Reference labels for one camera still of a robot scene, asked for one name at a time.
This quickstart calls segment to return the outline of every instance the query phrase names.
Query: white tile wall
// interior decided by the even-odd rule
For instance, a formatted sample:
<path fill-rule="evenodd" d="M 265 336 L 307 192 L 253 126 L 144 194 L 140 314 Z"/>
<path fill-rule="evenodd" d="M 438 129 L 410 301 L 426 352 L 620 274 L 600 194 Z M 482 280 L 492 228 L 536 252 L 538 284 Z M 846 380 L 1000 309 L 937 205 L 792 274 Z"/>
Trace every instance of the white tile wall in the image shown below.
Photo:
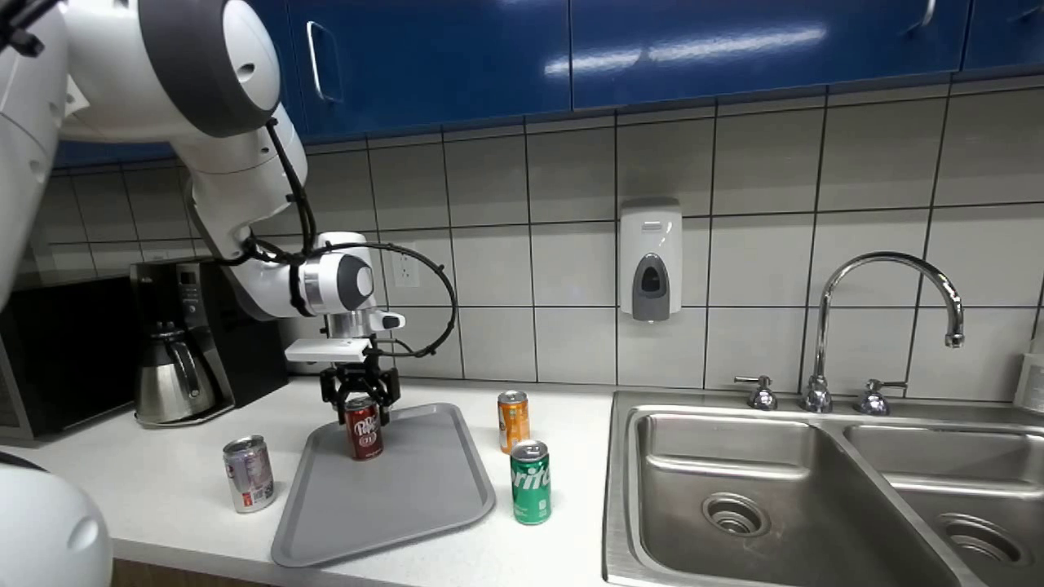
<path fill-rule="evenodd" d="M 895 249 L 954 280 L 970 341 L 944 349 L 939 298 L 917 301 L 913 271 L 862 268 L 829 324 L 833 388 L 911 375 L 911 399 L 1008 400 L 1044 280 L 1041 97 L 1041 79 L 1000 79 L 335 144 L 308 158 L 308 192 L 320 228 L 410 246 L 456 284 L 459 329 L 434 360 L 402 360 L 404 375 L 620 388 L 770 375 L 797 391 L 823 280 Z M 176 163 L 51 176 L 19 284 L 202 252 L 178 176 Z M 616 210 L 661 194 L 685 210 L 685 314 L 645 327 L 616 314 Z M 293 215 L 265 235 L 293 246 Z M 440 284 L 373 259 L 378 301 L 410 324 L 402 336 L 429 341 Z"/>

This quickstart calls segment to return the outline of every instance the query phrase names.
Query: soap dispenser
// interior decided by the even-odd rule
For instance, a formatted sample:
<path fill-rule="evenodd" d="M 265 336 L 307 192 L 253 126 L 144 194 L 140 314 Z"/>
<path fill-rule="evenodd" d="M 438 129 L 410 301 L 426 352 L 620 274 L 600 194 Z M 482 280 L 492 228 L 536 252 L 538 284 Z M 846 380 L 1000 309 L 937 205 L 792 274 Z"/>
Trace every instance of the soap dispenser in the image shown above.
<path fill-rule="evenodd" d="M 620 309 L 645 324 L 680 309 L 680 213 L 675 201 L 620 210 Z"/>

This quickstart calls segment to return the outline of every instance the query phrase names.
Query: green soda can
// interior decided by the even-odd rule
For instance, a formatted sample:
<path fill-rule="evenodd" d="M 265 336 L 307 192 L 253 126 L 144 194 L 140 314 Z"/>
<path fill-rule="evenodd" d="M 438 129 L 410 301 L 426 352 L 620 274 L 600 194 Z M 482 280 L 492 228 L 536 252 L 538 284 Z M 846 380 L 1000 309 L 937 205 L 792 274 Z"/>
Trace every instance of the green soda can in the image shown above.
<path fill-rule="evenodd" d="M 550 456 L 549 443 L 523 439 L 511 449 L 511 506 L 523 526 L 550 520 Z"/>

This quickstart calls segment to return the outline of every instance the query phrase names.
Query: soda can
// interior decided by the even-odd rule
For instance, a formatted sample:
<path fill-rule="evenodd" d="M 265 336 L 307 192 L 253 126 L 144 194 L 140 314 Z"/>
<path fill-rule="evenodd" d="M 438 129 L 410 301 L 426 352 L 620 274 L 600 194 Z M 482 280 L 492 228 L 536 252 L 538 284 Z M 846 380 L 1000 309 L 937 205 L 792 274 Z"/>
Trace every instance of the soda can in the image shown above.
<path fill-rule="evenodd" d="M 350 453 L 352 461 L 375 461 L 386 449 L 378 405 L 352 399 L 347 405 Z"/>
<path fill-rule="evenodd" d="M 265 438 L 238 438 L 224 443 L 224 471 L 232 481 L 236 513 L 260 513 L 275 501 L 275 477 Z"/>
<path fill-rule="evenodd" d="M 499 449 L 511 453 L 517 439 L 527 438 L 527 399 L 526 391 L 502 391 L 497 399 L 497 411 L 499 411 Z"/>
<path fill-rule="evenodd" d="M 523 526 L 550 520 L 550 453 L 541 439 L 511 449 L 511 509 Z"/>

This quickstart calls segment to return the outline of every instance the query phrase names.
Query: coffee maker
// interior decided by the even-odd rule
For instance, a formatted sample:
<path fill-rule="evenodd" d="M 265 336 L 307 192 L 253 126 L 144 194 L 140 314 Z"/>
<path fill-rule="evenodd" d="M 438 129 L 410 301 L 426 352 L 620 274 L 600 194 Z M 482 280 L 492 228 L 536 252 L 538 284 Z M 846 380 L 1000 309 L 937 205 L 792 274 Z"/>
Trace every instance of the coffee maker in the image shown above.
<path fill-rule="evenodd" d="M 138 423 L 202 423 L 286 384 L 278 324 L 238 306 L 217 261 L 138 264 L 129 284 L 145 347 Z"/>

